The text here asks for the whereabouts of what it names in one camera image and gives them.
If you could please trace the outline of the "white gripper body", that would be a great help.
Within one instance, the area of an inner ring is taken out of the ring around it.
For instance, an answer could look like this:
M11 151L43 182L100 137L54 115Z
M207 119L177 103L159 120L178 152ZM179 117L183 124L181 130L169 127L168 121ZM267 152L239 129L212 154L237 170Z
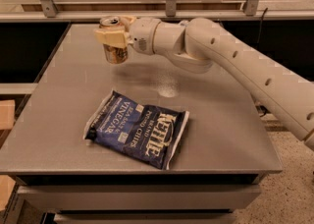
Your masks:
M153 55L154 34L161 23L160 19L139 18L130 28L133 49L141 54Z

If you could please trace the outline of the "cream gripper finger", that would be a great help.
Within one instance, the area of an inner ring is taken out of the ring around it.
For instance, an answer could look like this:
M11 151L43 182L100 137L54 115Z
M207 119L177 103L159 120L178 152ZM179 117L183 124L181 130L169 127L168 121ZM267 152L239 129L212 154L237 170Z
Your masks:
M125 28L129 28L135 20L136 20L136 17L134 16L120 16L121 24Z
M130 34L123 26L97 28L94 35L100 43L116 48L126 48L130 40Z

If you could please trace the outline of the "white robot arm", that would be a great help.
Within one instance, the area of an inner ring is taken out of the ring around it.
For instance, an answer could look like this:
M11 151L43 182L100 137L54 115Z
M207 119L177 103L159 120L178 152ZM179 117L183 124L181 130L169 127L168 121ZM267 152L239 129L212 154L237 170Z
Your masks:
M314 149L314 83L248 46L204 18L165 23L159 19L112 16L94 31L107 60L126 60L118 50L161 55L175 66L205 73L220 65L261 102L297 139Z

